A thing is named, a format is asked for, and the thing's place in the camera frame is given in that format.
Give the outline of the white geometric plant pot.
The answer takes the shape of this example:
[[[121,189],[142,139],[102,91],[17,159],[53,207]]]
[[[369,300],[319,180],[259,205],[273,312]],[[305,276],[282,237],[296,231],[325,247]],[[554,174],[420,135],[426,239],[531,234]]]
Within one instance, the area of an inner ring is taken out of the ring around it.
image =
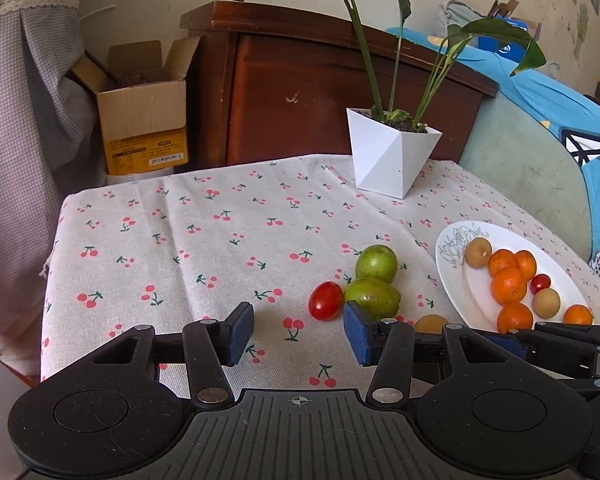
[[[347,120],[356,187],[402,200],[442,133],[402,131],[376,122],[364,108],[348,108]]]

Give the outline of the pale green sofa cushion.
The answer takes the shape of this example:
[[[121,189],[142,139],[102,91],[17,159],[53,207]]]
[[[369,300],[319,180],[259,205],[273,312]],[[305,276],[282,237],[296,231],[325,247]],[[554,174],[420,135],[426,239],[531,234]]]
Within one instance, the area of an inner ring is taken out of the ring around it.
[[[480,105],[460,166],[521,206],[580,258],[592,257],[584,177],[554,136],[506,96]]]

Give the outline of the blue cartoon pillow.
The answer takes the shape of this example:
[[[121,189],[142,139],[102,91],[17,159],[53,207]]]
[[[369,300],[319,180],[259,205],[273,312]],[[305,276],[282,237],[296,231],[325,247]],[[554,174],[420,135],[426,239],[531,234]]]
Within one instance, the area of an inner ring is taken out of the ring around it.
[[[507,58],[468,47],[460,64],[487,76],[556,138],[580,168],[591,215],[592,257],[600,251],[600,106],[539,70],[513,76]]]

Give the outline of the brown kiwi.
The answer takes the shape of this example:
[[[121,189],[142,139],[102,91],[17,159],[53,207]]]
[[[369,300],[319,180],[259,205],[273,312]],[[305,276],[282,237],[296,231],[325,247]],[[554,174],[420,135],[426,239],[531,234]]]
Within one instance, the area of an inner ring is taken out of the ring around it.
[[[554,318],[559,312],[562,302],[556,290],[547,287],[539,290],[533,297],[532,309],[540,318]]]
[[[492,246],[484,237],[476,237],[465,247],[465,263],[473,269],[482,269],[488,265],[492,256]]]
[[[442,315],[427,314],[417,320],[413,327],[416,333],[440,335],[443,327],[448,323],[449,321]]]

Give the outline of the cherry print tablecloth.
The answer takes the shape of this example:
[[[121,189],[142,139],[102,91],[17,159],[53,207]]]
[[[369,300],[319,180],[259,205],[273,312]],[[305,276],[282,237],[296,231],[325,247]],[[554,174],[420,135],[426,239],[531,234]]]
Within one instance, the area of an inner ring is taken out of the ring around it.
[[[347,156],[314,155],[93,188],[62,204],[47,261],[41,374],[50,377],[140,324],[177,333],[243,301],[256,325],[234,389],[365,389],[340,320],[309,314],[311,292],[347,285],[373,244],[398,257],[398,317],[456,321],[434,260],[460,220],[523,236],[573,278],[600,322],[600,280],[546,226],[454,162],[430,162],[402,200],[360,191]]]

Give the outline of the open cardboard box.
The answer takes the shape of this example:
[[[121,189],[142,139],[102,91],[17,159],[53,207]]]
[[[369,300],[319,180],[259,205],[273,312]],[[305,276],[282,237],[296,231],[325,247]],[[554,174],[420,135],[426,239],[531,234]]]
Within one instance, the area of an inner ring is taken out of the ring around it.
[[[102,65],[85,53],[72,73],[94,94],[110,177],[188,162],[186,75],[199,39],[118,44]]]

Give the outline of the white decorated plate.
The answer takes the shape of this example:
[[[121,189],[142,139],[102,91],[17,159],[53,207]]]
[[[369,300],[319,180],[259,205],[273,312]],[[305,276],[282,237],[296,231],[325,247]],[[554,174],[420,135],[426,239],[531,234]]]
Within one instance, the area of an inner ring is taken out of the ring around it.
[[[472,328],[504,332],[534,322],[585,322],[592,314],[565,270],[530,240],[481,221],[443,229],[436,243],[440,281]]]

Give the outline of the green plum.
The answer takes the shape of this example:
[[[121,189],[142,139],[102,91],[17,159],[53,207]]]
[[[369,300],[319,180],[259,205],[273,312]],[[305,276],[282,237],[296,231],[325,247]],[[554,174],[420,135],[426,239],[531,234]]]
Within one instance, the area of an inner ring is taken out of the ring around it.
[[[398,258],[394,251],[386,245],[366,247],[355,263],[355,278],[377,278],[392,284],[398,272]]]
[[[356,302],[369,318],[380,321],[398,314],[401,293],[379,278],[358,278],[344,292],[344,300]]]

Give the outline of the orange mandarin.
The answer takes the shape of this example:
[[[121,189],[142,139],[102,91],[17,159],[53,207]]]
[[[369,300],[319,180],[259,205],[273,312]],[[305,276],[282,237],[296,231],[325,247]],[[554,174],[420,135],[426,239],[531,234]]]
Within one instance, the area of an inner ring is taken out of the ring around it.
[[[526,293],[527,282],[518,269],[501,270],[492,278],[491,295],[501,306],[509,302],[521,302]]]
[[[592,311],[583,304],[573,304],[565,310],[562,322],[572,325],[590,326],[593,324],[594,316]]]
[[[520,302],[504,304],[496,320],[500,334],[506,334],[510,330],[531,330],[533,323],[531,310]]]
[[[527,249],[520,250],[515,254],[517,268],[526,282],[530,282],[536,275],[536,260],[532,252]]]
[[[488,271],[491,278],[498,272],[507,268],[518,268],[516,255],[508,249],[499,249],[494,252],[488,262]]]

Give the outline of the dark wooden cabinet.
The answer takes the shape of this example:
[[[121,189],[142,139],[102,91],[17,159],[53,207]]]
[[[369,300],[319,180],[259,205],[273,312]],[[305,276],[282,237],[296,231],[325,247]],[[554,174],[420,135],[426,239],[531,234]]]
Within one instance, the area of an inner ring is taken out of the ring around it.
[[[199,44],[186,77],[189,170],[306,154],[350,154],[347,108],[372,92],[353,26],[261,3],[215,1],[181,15]],[[364,27],[387,105],[398,38]],[[434,50],[403,40],[396,107],[415,113]],[[422,118],[443,133],[431,154],[460,160],[498,84],[455,63]]]

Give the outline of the red cherry tomato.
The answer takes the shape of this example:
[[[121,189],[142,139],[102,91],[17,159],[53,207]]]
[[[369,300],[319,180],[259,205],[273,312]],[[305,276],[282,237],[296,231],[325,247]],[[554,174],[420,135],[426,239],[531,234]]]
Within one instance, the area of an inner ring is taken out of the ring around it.
[[[335,282],[324,282],[314,289],[309,298],[309,314],[317,321],[329,321],[339,314],[343,304],[341,287]]]
[[[539,273],[529,283],[529,289],[532,295],[536,295],[543,289],[550,288],[552,280],[547,274]]]

